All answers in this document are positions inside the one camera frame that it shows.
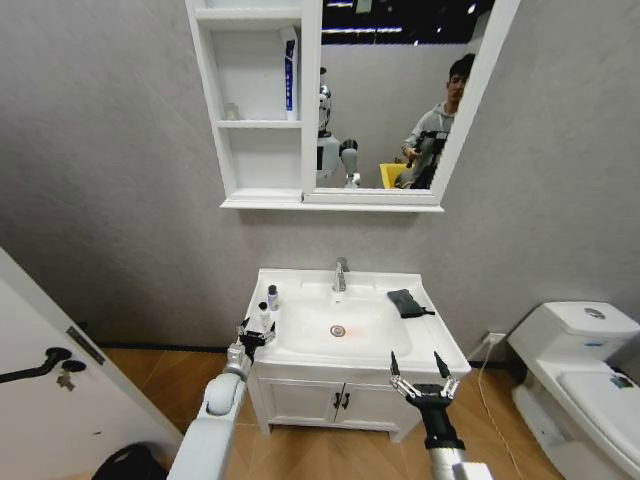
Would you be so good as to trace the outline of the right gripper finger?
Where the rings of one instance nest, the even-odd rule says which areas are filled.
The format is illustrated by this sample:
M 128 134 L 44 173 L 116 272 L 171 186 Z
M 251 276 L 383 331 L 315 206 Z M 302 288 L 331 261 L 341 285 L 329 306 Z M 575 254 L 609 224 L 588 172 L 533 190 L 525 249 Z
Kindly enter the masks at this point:
M 413 386 L 401 376 L 394 352 L 391 352 L 390 373 L 390 384 L 400 395 L 409 398 L 416 397 L 416 391 Z
M 454 399 L 460 385 L 460 380 L 451 374 L 448 365 L 437 351 L 434 351 L 434 357 L 441 378 L 444 380 L 439 391 L 439 396 L 442 398 Z

